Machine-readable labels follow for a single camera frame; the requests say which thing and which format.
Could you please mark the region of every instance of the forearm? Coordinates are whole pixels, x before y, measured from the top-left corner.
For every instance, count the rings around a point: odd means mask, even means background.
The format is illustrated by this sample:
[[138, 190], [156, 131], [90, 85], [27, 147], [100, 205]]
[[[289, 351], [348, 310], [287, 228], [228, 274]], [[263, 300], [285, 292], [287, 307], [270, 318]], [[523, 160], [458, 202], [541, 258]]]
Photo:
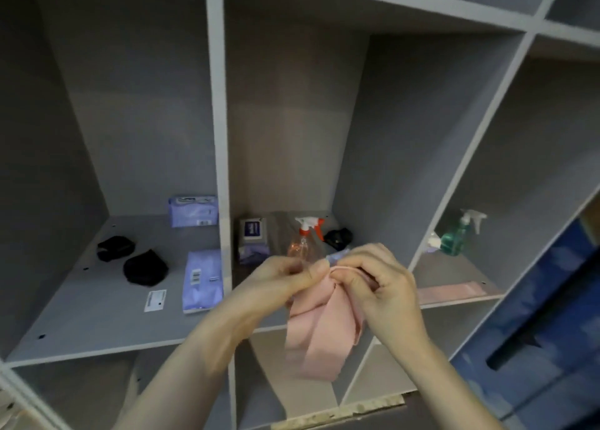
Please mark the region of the forearm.
[[503, 429], [433, 343], [412, 352], [391, 351], [444, 430]]
[[237, 345], [235, 322], [216, 310], [166, 360], [115, 430], [203, 428]]

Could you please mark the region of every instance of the green spray bottle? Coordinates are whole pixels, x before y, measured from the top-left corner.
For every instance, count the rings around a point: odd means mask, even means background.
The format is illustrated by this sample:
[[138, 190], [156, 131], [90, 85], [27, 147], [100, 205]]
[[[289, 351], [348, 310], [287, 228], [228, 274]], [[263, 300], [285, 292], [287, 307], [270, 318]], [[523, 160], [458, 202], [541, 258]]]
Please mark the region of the green spray bottle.
[[467, 232], [469, 231], [469, 225], [473, 221], [473, 227], [475, 228], [475, 234], [479, 234], [481, 228], [481, 221], [487, 218], [487, 215], [478, 212], [473, 209], [463, 210], [464, 214], [460, 218], [458, 228], [449, 231], [442, 236], [442, 245], [440, 250], [446, 255], [458, 256], [464, 249], [464, 242], [466, 241]]

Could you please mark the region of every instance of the shelving unit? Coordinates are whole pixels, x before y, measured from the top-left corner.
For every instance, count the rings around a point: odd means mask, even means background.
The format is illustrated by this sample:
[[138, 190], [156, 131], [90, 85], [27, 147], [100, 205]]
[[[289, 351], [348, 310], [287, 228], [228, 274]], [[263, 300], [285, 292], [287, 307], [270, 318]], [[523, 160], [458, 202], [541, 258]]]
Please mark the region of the shelving unit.
[[[79, 410], [108, 430], [202, 319], [180, 307], [189, 251], [221, 248], [226, 293], [251, 272], [242, 216], [268, 218], [278, 254], [295, 216], [325, 216], [384, 243], [423, 296], [475, 283], [422, 301], [451, 357], [599, 189], [600, 0], [0, 4], [0, 377], [61, 430]], [[216, 194], [220, 226], [171, 229], [177, 193]], [[462, 208], [489, 215], [481, 235], [423, 253]], [[114, 234], [169, 264], [163, 310], [95, 257]], [[334, 382], [287, 376], [287, 319], [239, 347], [207, 428], [414, 388], [368, 328]]]

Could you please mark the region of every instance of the person's right hand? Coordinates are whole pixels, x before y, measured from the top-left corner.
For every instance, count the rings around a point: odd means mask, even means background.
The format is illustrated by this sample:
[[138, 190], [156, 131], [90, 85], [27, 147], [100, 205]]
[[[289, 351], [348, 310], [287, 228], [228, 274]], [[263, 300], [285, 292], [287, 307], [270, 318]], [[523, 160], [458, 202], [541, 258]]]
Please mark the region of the person's right hand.
[[399, 361], [408, 362], [430, 346], [416, 294], [415, 277], [382, 244], [355, 248], [337, 266], [359, 267], [379, 284], [372, 291], [363, 277], [348, 269], [331, 276], [356, 298], [372, 332]]

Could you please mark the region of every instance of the tissue pack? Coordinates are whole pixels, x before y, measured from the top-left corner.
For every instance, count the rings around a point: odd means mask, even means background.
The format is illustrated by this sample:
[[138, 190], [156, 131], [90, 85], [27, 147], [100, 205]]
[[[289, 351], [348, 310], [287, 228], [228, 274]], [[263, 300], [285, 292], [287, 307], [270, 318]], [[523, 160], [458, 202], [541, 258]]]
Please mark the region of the tissue pack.
[[223, 300], [221, 250], [188, 253], [182, 300], [184, 313], [208, 310]]
[[271, 256], [266, 231], [266, 218], [240, 220], [237, 252], [240, 264], [260, 264]]
[[218, 223], [216, 196], [178, 196], [169, 199], [169, 215], [173, 228], [211, 226]]

